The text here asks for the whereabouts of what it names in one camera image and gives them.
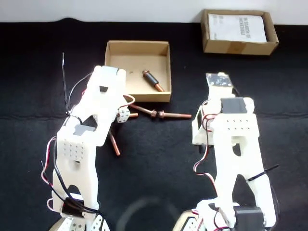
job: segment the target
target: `white plastic bracket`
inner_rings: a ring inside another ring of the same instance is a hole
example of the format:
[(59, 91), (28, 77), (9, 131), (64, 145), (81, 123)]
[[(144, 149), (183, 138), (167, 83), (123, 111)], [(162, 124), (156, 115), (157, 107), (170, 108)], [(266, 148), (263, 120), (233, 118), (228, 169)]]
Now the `white plastic bracket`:
[(73, 223), (72, 218), (66, 218), (57, 231), (69, 231), (72, 223)]

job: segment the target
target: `white wire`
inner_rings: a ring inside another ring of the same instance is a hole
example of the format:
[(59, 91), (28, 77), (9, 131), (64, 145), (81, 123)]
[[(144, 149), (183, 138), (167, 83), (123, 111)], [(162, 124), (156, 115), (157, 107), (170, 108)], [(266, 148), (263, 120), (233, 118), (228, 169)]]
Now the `white wire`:
[(52, 137), (48, 143), (47, 143), (47, 147), (46, 147), (46, 158), (45, 158), (45, 165), (43, 167), (42, 172), (40, 173), (40, 177), (42, 178), (42, 180), (46, 183), (49, 184), (48, 181), (44, 178), (44, 172), (46, 171), (47, 168), (47, 162), (48, 162), (48, 158), (49, 158), (49, 153), (50, 153), (50, 143), (56, 139), (56, 136)]
[(52, 198), (50, 198), (50, 199), (47, 200), (47, 203), (46, 203), (47, 208), (48, 208), (49, 210), (51, 210), (52, 212), (56, 212), (56, 210), (54, 210), (53, 208), (50, 207), (50, 205), (49, 205), (49, 202), (50, 202), (50, 201), (52, 201)]

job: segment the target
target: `open cardboard box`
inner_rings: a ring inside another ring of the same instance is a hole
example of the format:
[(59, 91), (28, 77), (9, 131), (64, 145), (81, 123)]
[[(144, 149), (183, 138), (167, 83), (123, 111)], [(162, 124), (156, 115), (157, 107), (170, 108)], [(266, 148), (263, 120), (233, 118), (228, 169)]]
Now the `open cardboard box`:
[[(209, 13), (262, 16), (267, 42), (211, 40), (208, 25)], [(203, 50), (205, 53), (270, 55), (279, 44), (270, 14), (263, 11), (204, 10), (201, 19), (201, 30), (203, 37)]]
[[(109, 41), (105, 65), (126, 70), (126, 91), (137, 102), (169, 102), (171, 97), (170, 48), (162, 41)], [(142, 76), (143, 70), (159, 81), (158, 92)]]

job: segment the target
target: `black table surface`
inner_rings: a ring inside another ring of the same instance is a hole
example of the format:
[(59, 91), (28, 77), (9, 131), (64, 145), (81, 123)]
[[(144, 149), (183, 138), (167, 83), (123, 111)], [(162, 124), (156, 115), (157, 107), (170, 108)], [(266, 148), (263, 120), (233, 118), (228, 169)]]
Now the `black table surface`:
[[(276, 30), (278, 49), (259, 57), (204, 54), (199, 24), (1, 23), (1, 230), (45, 231), (59, 219), (46, 207), (51, 192), (40, 179), (40, 161), (65, 119), (61, 52), (70, 89), (104, 63), (112, 39), (169, 41), (171, 102), (140, 103), (150, 109), (195, 115), (208, 94), (205, 73), (228, 73), (240, 94), (255, 101), (264, 166), (280, 164), (269, 173), (281, 208), (276, 230), (306, 230), (308, 27)], [(191, 138), (189, 120), (151, 120), (140, 113), (116, 133), (120, 157), (108, 139), (97, 149), (98, 198), (111, 230), (170, 231), (182, 211), (215, 197), (210, 181), (193, 173), (200, 155)], [(216, 174), (213, 153), (200, 169)], [(242, 205), (254, 199), (243, 179), (233, 196)]]

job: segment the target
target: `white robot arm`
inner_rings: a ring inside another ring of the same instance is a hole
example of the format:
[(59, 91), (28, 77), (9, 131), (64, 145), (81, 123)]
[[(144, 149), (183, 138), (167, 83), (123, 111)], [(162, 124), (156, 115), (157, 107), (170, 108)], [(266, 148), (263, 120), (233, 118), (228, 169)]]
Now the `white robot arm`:
[[(128, 103), (124, 98), (125, 79), (125, 70), (95, 67), (80, 102), (70, 111), (57, 133), (53, 210), (67, 218), (60, 231), (83, 231), (85, 227), (87, 231), (99, 230), (98, 223), (103, 222), (103, 230), (109, 230), (101, 216), (95, 220), (95, 211), (99, 209), (96, 147), (104, 144), (115, 119), (123, 123), (129, 117)], [(96, 128), (82, 125), (90, 116), (94, 117)], [(80, 194), (67, 193), (70, 185), (76, 186)], [(89, 208), (90, 212), (76, 202)]]
[[(254, 102), (232, 93), (228, 75), (207, 74), (206, 78), (208, 100), (199, 107), (192, 122), (192, 143), (206, 145), (203, 159), (208, 146), (214, 146), (217, 176), (214, 180), (209, 173), (205, 175), (212, 180), (217, 198), (201, 201), (195, 210), (199, 215), (198, 221), (194, 219), (197, 225), (192, 229), (187, 226), (183, 231), (264, 231), (275, 225), (277, 215), (270, 180), (262, 164)], [(240, 156), (233, 151), (236, 144), (239, 144)], [(255, 196), (254, 207), (239, 206), (233, 201), (232, 192), (239, 174)]]

